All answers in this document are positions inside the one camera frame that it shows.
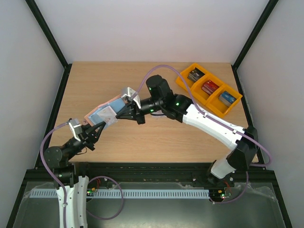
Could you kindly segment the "pink leather card holder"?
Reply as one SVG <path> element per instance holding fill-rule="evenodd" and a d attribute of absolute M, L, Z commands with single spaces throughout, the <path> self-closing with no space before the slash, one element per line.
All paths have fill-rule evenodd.
<path fill-rule="evenodd" d="M 98 123 L 105 122 L 105 127 L 118 122 L 117 113 L 125 106 L 124 100 L 118 95 L 108 102 L 100 104 L 89 112 L 83 119 L 82 124 L 94 126 Z"/>

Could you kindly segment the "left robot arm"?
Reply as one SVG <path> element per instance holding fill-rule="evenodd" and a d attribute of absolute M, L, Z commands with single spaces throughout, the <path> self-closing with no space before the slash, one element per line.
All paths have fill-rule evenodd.
<path fill-rule="evenodd" d="M 61 146 L 45 148 L 44 144 L 52 133 L 69 126 L 73 137 Z M 54 180 L 59 205 L 59 226 L 61 228 L 86 228 L 86 191 L 89 182 L 85 162 L 70 163 L 70 159 L 83 149 L 93 151 L 95 143 L 105 127 L 105 122 L 91 126 L 82 125 L 77 119 L 52 129 L 40 146 L 41 161 Z"/>

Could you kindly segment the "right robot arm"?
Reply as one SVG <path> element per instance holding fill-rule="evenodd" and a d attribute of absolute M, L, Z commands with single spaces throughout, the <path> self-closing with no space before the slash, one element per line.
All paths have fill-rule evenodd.
<path fill-rule="evenodd" d="M 146 115 L 162 111 L 167 118 L 194 126 L 222 142 L 231 152 L 210 167 L 207 180 L 212 186 L 218 186 L 234 171 L 248 171 L 258 150 L 255 127 L 243 128 L 210 114 L 190 98 L 174 94 L 160 75 L 149 77 L 146 85 L 151 96 L 143 100 L 128 96 L 126 105 L 116 114 L 117 119 L 144 124 Z"/>

